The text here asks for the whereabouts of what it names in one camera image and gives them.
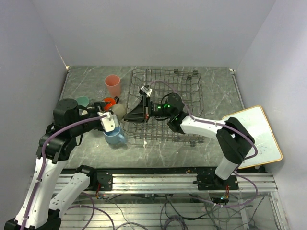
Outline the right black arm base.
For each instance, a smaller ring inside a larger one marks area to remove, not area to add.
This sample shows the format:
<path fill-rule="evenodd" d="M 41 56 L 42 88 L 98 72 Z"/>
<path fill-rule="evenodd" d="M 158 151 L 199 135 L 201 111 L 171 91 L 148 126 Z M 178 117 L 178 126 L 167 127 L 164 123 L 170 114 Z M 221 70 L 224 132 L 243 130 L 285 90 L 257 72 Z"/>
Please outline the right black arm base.
<path fill-rule="evenodd" d="M 215 167 L 201 167 L 196 168 L 193 173 L 196 173 L 196 179 L 193 184 L 196 184 L 199 191 L 204 190 L 237 190 L 238 182 L 235 175 L 230 175 L 226 180 L 219 178 L 215 174 Z"/>

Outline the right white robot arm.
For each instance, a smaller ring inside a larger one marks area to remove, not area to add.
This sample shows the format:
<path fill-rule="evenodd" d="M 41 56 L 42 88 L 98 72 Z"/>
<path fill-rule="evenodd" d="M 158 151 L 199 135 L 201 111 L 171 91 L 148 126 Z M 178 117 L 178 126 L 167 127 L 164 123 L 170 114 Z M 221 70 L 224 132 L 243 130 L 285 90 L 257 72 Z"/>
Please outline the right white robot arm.
<path fill-rule="evenodd" d="M 251 148 L 256 149 L 255 140 L 234 117 L 226 121 L 199 118 L 184 112 L 184 106 L 177 93 L 167 94 L 161 103 L 153 103 L 148 95 L 143 95 L 140 103 L 124 116 L 124 121 L 146 123 L 153 117 L 167 120 L 168 127 L 175 133 L 217 140 L 223 157 L 211 182 L 214 188 L 223 189 L 228 185 L 229 176 L 244 161 Z"/>

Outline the clear glass cup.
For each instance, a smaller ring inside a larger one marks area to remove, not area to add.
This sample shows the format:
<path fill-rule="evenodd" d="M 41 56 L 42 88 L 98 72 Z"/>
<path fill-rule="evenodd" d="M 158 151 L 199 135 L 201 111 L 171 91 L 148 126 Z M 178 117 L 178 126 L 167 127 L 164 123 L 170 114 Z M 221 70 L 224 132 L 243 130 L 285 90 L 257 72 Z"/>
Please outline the clear glass cup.
<path fill-rule="evenodd" d="M 97 94 L 98 97 L 104 97 L 105 94 L 106 94 L 106 91 L 103 90 L 103 89 L 99 89 L 99 90 L 96 91 L 96 94 Z"/>

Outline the beige small mug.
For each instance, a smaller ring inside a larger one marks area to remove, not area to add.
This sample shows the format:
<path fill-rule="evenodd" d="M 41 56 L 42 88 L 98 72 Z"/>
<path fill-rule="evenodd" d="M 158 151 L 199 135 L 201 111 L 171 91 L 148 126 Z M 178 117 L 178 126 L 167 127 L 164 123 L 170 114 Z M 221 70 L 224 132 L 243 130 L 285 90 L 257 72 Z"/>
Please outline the beige small mug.
<path fill-rule="evenodd" d="M 110 110 L 118 117 L 119 120 L 122 120 L 127 114 L 126 107 L 121 103 L 116 103 L 110 108 Z"/>

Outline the pink plastic tumbler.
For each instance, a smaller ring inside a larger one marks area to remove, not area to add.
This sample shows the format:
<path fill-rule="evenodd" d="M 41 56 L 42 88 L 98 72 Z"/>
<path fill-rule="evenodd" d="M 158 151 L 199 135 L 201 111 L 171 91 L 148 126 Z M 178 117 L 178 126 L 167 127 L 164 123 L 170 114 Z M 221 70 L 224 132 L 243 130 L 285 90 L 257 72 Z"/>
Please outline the pink plastic tumbler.
<path fill-rule="evenodd" d="M 105 78 L 105 85 L 112 97 L 119 97 L 121 94 L 120 77 L 112 74 Z"/>

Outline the orange mug black handle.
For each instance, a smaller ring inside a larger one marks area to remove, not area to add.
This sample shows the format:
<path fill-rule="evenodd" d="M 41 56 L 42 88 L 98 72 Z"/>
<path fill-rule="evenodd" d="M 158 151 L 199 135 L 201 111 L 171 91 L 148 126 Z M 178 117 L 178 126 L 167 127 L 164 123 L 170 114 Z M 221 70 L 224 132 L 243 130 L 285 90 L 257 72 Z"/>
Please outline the orange mug black handle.
<path fill-rule="evenodd" d="M 110 110 L 111 107 L 113 107 L 115 104 L 119 102 L 119 97 L 115 96 L 114 98 L 112 97 L 106 97 L 103 99 L 103 102 L 106 104 L 103 107 L 104 111 Z"/>

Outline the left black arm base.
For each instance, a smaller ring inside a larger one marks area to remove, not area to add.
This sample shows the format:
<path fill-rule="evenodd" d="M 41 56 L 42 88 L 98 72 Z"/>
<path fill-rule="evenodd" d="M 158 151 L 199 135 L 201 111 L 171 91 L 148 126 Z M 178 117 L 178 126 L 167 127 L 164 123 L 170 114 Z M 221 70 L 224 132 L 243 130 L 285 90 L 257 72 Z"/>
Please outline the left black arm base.
<path fill-rule="evenodd" d="M 113 176 L 110 172 L 102 169 L 96 169 L 90 166 L 81 165 L 76 173 L 83 173 L 90 178 L 90 182 L 86 190 L 91 191 L 111 191 L 113 187 Z"/>

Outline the light blue mug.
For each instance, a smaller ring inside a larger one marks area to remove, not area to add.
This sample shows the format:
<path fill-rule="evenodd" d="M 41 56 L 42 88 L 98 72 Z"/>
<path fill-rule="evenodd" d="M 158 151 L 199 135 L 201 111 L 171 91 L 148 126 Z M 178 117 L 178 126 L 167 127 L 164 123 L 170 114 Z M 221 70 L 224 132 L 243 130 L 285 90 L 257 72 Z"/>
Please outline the light blue mug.
<path fill-rule="evenodd" d="M 124 132 L 121 126 L 116 127 L 113 131 L 103 132 L 103 134 L 104 134 L 105 141 L 108 144 L 119 144 L 119 143 L 126 144 L 127 143 L 127 139 L 124 136 Z"/>

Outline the green ceramic mug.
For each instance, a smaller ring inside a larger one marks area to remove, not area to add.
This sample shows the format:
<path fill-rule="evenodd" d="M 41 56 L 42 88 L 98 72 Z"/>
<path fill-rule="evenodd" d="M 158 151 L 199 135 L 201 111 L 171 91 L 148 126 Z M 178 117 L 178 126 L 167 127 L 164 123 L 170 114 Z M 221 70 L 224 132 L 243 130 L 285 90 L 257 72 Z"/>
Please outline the green ceramic mug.
<path fill-rule="evenodd" d="M 89 98 L 86 97 L 86 96 L 78 97 L 78 98 L 76 98 L 76 101 L 77 101 L 78 105 L 83 106 L 83 107 L 87 107 L 89 105 L 89 102 L 90 102 Z"/>

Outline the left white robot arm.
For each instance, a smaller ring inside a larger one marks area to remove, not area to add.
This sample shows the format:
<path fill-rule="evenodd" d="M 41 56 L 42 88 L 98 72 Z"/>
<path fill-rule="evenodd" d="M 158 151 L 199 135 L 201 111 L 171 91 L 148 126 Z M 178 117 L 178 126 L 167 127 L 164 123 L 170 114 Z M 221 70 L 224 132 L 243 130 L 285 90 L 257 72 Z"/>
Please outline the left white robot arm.
<path fill-rule="evenodd" d="M 82 165 L 71 181 L 54 195 L 58 178 L 72 150 L 79 145 L 76 138 L 94 129 L 108 132 L 119 126 L 117 115 L 103 111 L 104 106 L 104 102 L 95 102 L 93 108 L 86 108 L 75 99 L 57 102 L 54 121 L 39 141 L 35 172 L 25 201 L 17 216 L 5 223 L 4 229 L 57 230 L 62 216 L 79 194 L 97 187 L 96 169 Z"/>

